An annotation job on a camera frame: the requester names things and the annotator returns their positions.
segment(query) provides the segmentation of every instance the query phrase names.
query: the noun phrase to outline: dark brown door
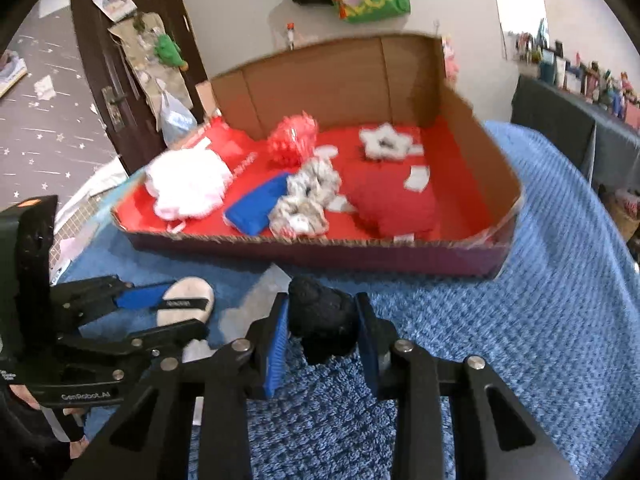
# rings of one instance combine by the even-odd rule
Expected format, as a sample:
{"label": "dark brown door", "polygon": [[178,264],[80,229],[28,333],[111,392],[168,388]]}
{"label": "dark brown door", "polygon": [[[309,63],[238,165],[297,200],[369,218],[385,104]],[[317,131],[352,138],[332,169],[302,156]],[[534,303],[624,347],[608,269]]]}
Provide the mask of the dark brown door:
{"label": "dark brown door", "polygon": [[[133,0],[141,12],[156,12],[165,32],[180,46],[182,58],[189,63],[183,72],[198,122],[203,110],[195,86],[207,78],[191,33],[191,25],[182,0]],[[78,37],[84,72],[107,134],[121,155],[129,174],[147,164],[166,147],[162,133],[156,132],[156,118],[146,104],[146,96],[127,64],[120,45],[108,29],[113,25],[92,0],[71,0],[71,11]],[[102,89],[111,87],[121,121],[111,119]]]}

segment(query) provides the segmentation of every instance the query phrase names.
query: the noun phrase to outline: bed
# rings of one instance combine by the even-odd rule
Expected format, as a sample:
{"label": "bed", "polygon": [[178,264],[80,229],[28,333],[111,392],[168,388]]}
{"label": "bed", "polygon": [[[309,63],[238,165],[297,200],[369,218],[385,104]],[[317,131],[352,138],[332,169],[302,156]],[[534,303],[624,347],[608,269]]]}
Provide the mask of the bed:
{"label": "bed", "polygon": [[[526,193],[510,256],[495,280],[282,267],[350,293],[368,292],[379,317],[435,356],[483,355],[577,475],[600,479],[640,422],[639,276],[596,195],[548,140],[512,124],[485,127]],[[267,266],[136,251],[108,225],[61,281],[117,274],[143,285],[203,277],[216,293],[209,341],[219,345],[220,312],[237,306]],[[148,312],[122,310],[86,325],[83,335],[121,338],[151,327],[154,319]],[[372,398],[357,356],[309,367],[292,341],[286,359],[276,397],[249,403],[255,478],[388,478],[396,408]],[[89,437],[112,412],[92,410]],[[454,478],[446,406],[443,414],[447,475]],[[194,430],[190,478],[195,478],[197,439]]]}

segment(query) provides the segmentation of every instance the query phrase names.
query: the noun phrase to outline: blue pouch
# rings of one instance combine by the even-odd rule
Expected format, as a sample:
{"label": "blue pouch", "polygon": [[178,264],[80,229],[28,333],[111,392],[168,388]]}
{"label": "blue pouch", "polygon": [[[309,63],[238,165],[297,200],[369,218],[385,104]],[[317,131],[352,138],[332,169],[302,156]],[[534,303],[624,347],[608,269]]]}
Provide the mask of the blue pouch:
{"label": "blue pouch", "polygon": [[247,193],[225,211],[226,220],[248,236],[259,235],[269,225],[269,213],[278,199],[287,194],[287,177],[284,172]]}

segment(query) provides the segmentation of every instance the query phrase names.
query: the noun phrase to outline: pink mesh sponge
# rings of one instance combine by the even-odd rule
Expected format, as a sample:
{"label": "pink mesh sponge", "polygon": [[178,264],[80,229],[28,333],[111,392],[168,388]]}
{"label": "pink mesh sponge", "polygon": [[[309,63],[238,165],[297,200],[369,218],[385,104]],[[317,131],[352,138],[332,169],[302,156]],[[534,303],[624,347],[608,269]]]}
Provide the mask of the pink mesh sponge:
{"label": "pink mesh sponge", "polygon": [[267,140],[270,157],[281,166],[301,165],[313,156],[318,131],[316,120],[304,112],[285,117]]}

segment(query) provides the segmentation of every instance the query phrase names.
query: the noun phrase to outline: door handle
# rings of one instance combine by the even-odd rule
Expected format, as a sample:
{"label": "door handle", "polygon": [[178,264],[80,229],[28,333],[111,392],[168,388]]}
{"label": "door handle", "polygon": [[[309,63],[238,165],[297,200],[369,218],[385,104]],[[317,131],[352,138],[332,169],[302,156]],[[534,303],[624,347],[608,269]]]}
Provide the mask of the door handle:
{"label": "door handle", "polygon": [[102,89],[102,97],[104,98],[104,104],[107,107],[107,112],[109,113],[111,124],[113,125],[113,131],[119,132],[124,128],[124,122],[122,121],[122,115],[120,114],[118,103],[123,101],[127,95],[116,95],[111,86],[105,86]]}

